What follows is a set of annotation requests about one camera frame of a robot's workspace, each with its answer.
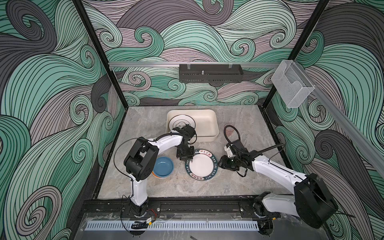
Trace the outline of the green rim lettered plate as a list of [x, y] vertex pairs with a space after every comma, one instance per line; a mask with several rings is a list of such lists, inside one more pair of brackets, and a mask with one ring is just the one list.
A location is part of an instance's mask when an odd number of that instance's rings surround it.
[[198, 181], [208, 181], [218, 172], [218, 160], [208, 150], [196, 149], [191, 160], [185, 163], [190, 177]]

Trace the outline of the black text white plate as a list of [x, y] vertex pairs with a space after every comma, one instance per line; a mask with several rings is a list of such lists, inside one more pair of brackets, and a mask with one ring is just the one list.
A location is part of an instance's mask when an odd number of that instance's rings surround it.
[[188, 115], [168, 115], [167, 116], [167, 131], [171, 131], [174, 128], [183, 128], [185, 126], [191, 126], [196, 128], [195, 120]]

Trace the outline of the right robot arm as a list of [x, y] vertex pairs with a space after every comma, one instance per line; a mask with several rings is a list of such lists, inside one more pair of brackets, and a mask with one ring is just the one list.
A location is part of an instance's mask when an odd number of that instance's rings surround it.
[[327, 185], [317, 174], [304, 174], [284, 167], [261, 151], [251, 151], [240, 140], [225, 145], [221, 157], [222, 169], [238, 172], [240, 168], [262, 174], [286, 188], [289, 195], [264, 192], [254, 202], [258, 217], [286, 214], [300, 218], [310, 227], [320, 228], [338, 211], [338, 206]]

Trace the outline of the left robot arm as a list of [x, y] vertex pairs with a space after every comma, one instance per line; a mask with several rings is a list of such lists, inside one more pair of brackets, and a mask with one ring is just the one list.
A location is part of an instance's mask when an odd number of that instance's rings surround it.
[[173, 147], [176, 157], [186, 162], [192, 160], [195, 148], [189, 141], [197, 136], [195, 128], [186, 125], [175, 127], [169, 133], [154, 139], [137, 138], [124, 160], [131, 178], [130, 209], [135, 216], [143, 216], [148, 207], [147, 178], [153, 172], [158, 155]]

